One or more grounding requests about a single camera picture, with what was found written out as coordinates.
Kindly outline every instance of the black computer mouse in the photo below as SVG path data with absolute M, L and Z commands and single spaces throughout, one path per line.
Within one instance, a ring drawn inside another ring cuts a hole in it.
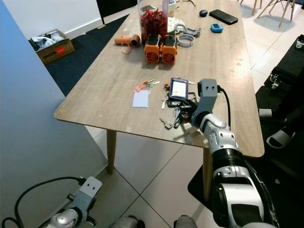
M 207 15 L 207 13 L 208 13 L 208 11 L 203 9 L 199 12 L 199 15 L 204 18 Z

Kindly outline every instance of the red label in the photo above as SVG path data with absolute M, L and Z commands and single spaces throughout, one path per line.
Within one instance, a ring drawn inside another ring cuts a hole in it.
M 59 48 L 57 48 L 56 49 L 56 52 L 57 52 L 57 54 L 62 54 L 62 53 L 64 53 L 66 50 L 65 50 L 65 48 L 64 47 L 59 47 Z

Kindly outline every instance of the black phone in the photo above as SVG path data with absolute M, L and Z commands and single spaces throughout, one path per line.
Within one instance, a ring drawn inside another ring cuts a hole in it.
M 237 23 L 238 21 L 238 18 L 233 17 L 230 14 L 227 14 L 223 11 L 220 11 L 219 9 L 209 12 L 209 16 L 218 19 L 228 25 L 232 25 L 234 23 Z

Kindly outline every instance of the glass jar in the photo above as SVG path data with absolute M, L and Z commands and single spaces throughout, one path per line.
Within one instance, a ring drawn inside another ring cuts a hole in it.
M 148 35 L 168 34 L 168 0 L 137 0 L 142 43 L 145 45 Z

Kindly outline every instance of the white tape roll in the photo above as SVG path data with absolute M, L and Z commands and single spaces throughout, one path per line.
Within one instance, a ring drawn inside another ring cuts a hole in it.
M 177 37 L 177 40 L 179 41 L 180 46 L 188 48 L 193 45 L 195 38 L 188 34 L 182 34 Z

